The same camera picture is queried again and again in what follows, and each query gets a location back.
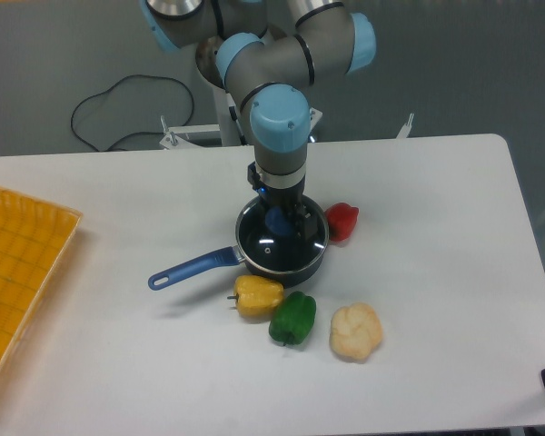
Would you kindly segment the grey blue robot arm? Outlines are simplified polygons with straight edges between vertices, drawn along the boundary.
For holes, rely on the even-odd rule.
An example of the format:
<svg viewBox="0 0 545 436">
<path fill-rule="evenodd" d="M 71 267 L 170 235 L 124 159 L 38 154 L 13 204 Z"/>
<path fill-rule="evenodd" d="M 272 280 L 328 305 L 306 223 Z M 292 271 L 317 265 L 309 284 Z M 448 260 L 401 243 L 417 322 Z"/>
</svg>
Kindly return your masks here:
<svg viewBox="0 0 545 436">
<path fill-rule="evenodd" d="M 376 55 L 369 19 L 341 1 L 290 1 L 294 35 L 270 37 L 264 1 L 142 1 L 160 46 L 222 40 L 215 65 L 254 147 L 248 181 L 275 235 L 312 237 L 317 222 L 302 198 L 311 109 L 301 90 L 352 74 Z"/>
</svg>

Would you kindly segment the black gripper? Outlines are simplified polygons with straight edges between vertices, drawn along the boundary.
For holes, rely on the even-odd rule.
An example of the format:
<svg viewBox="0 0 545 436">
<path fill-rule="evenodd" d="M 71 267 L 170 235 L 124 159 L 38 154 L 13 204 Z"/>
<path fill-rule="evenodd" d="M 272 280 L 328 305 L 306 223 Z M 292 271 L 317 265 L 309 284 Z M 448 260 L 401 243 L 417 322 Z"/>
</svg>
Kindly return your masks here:
<svg viewBox="0 0 545 436">
<path fill-rule="evenodd" d="M 283 213 L 293 210 L 294 225 L 302 239 L 316 234 L 316 218 L 310 208 L 302 203 L 305 177 L 280 176 L 262 180 L 256 162 L 247 167 L 247 181 L 258 194 L 258 205 L 266 213 L 278 208 Z"/>
</svg>

